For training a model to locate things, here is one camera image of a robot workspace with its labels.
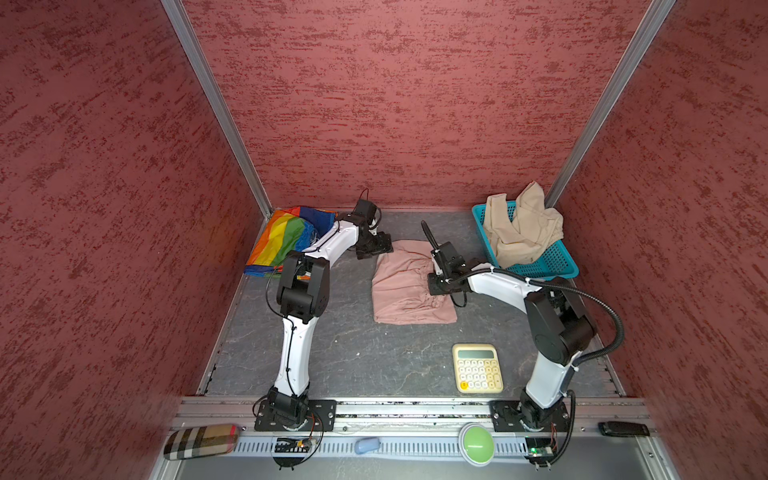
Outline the rainbow striped shorts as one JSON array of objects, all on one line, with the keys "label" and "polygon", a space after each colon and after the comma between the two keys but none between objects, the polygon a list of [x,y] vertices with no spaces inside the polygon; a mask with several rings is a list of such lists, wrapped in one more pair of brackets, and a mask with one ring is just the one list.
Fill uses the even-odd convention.
[{"label": "rainbow striped shorts", "polygon": [[276,210],[252,250],[244,274],[254,277],[279,275],[286,255],[302,251],[328,233],[336,213],[306,206]]}]

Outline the teal plastic basket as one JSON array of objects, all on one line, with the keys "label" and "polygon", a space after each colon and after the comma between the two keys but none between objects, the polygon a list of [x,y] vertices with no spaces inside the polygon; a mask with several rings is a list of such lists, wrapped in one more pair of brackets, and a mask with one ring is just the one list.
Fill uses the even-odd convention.
[{"label": "teal plastic basket", "polygon": [[[494,267],[499,267],[496,255],[492,251],[490,242],[483,228],[485,210],[485,204],[478,204],[472,207],[471,213],[488,262]],[[549,246],[535,262],[530,264],[515,264],[509,267],[508,271],[544,281],[549,281],[556,277],[573,279],[579,275],[579,268],[562,240],[558,240]]]}]

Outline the pink shorts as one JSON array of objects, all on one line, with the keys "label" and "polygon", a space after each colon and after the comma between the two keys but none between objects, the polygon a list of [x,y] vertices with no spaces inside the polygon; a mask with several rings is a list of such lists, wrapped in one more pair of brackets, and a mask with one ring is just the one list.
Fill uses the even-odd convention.
[{"label": "pink shorts", "polygon": [[428,275],[435,272],[427,241],[398,240],[378,257],[372,279],[374,321],[390,325],[445,325],[457,322],[447,296],[433,296]]}]

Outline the beige shorts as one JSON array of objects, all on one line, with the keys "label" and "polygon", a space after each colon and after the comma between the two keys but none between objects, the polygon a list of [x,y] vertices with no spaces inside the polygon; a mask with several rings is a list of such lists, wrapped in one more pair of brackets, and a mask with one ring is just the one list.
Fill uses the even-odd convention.
[{"label": "beige shorts", "polygon": [[485,206],[483,230],[502,268],[532,264],[564,238],[563,216],[545,206],[545,194],[537,182],[518,195],[512,217],[505,193],[488,196]]}]

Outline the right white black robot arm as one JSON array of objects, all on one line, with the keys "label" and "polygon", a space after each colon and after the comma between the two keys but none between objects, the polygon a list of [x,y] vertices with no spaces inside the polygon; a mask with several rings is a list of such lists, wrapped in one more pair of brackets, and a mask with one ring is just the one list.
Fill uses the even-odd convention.
[{"label": "right white black robot arm", "polygon": [[530,279],[489,264],[460,273],[430,273],[427,285],[432,295],[482,294],[527,315],[537,358],[514,418],[529,431],[547,426],[567,394],[575,362],[596,334],[581,296],[567,283]]}]

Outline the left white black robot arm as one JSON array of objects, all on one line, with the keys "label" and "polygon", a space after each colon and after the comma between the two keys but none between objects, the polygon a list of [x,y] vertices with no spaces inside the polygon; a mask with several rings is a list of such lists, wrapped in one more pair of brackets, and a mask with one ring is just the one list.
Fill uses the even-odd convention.
[{"label": "left white black robot arm", "polygon": [[319,317],[330,300],[331,269],[344,252],[359,259],[392,251],[391,236],[378,231],[380,219],[349,214],[334,222],[322,237],[287,254],[276,291],[283,344],[277,378],[266,396],[267,413],[291,430],[310,413],[309,358]]}]

